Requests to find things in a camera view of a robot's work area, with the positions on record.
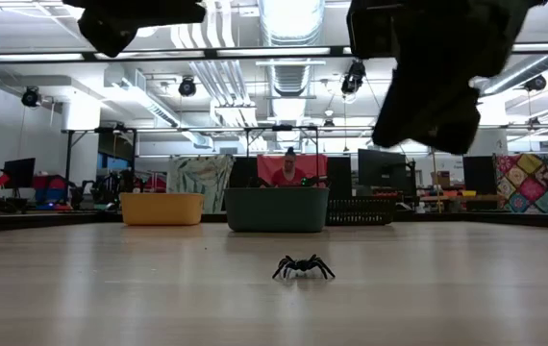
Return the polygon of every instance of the spider leg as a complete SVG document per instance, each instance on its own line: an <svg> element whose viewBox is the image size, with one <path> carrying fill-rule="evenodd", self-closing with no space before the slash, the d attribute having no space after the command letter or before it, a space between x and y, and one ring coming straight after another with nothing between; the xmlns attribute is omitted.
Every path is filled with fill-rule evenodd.
<svg viewBox="0 0 548 346"><path fill-rule="evenodd" d="M332 272L332 270L330 269L330 267L329 267L327 264L325 264L325 262L323 261L323 259L321 259L321 258L316 258L316 262L319 263L319 264L321 264L321 265L325 268L325 270L327 270L328 273L330 273L330 275L332 275L332 278L335 278L335 277L336 277L336 275L334 275L334 273Z"/></svg>
<svg viewBox="0 0 548 346"><path fill-rule="evenodd" d="M314 267L318 267L319 269L321 269L321 273L323 273L323 277L325 278L325 280L328 280L328 273L325 272L325 269L323 269L323 266L321 266L321 263L319 263L318 261L314 261L309 266L309 269L313 269Z"/></svg>
<svg viewBox="0 0 548 346"><path fill-rule="evenodd" d="M276 278L276 276L281 272L281 270L287 265L289 261L287 259L281 259L281 262L278 264L278 269L276 269L276 272L274 272L274 275L272 275L272 279Z"/></svg>
<svg viewBox="0 0 548 346"><path fill-rule="evenodd" d="M297 270L297 266L295 265L295 262L289 262L286 264L285 270L283 271L283 278L286 278L287 270L288 270L289 276L291 276L291 271Z"/></svg>

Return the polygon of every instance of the black crate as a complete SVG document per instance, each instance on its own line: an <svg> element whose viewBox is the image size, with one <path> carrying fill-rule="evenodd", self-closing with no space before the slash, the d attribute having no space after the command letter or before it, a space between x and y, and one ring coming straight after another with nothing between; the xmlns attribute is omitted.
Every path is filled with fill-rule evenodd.
<svg viewBox="0 0 548 346"><path fill-rule="evenodd" d="M396 198L392 196L331 199L328 226L379 226L393 221Z"/></svg>

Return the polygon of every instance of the patterned wall hanging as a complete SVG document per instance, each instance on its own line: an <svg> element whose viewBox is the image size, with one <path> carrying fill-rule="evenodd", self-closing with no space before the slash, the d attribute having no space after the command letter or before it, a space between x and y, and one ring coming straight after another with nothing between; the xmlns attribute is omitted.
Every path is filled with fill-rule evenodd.
<svg viewBox="0 0 548 346"><path fill-rule="evenodd" d="M495 156L494 167L506 210L548 213L548 155Z"/></svg>

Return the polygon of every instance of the green bin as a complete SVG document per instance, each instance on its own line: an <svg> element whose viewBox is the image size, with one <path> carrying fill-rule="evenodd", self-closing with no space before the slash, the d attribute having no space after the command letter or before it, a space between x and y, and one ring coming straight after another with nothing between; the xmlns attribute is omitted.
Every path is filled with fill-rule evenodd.
<svg viewBox="0 0 548 346"><path fill-rule="evenodd" d="M322 187L228 188L227 223L236 232L321 232L329 193Z"/></svg>

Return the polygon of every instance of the person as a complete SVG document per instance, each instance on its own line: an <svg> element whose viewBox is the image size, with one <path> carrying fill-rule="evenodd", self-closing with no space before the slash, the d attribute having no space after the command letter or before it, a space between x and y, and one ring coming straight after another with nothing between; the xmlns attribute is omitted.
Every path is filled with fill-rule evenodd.
<svg viewBox="0 0 548 346"><path fill-rule="evenodd" d="M297 186L302 184L302 179L306 177L306 173L295 166L297 156L293 152L293 147L289 147L285 154L285 163L283 168L274 172L272 176L272 184L274 186Z"/></svg>

